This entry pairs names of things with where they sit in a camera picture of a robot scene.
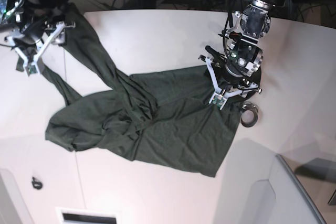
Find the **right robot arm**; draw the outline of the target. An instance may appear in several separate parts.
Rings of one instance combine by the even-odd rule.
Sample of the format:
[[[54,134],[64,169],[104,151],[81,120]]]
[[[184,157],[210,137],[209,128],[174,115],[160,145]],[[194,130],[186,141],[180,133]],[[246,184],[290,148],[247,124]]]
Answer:
[[[50,45],[66,43],[67,23],[62,8],[69,0],[1,0],[2,47],[15,50],[19,56],[17,70],[41,74],[45,65],[42,55]]]

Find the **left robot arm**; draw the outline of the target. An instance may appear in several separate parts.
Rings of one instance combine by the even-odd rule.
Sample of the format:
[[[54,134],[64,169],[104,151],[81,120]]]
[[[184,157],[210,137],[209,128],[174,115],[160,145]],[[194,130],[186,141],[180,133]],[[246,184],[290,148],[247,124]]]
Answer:
[[[261,93],[261,64],[263,50],[258,47],[260,38],[267,35],[271,25],[269,11],[283,7],[286,0],[251,0],[242,11],[228,16],[222,31],[223,52],[210,46],[201,55],[214,87],[209,103],[220,109],[231,98],[248,99]]]

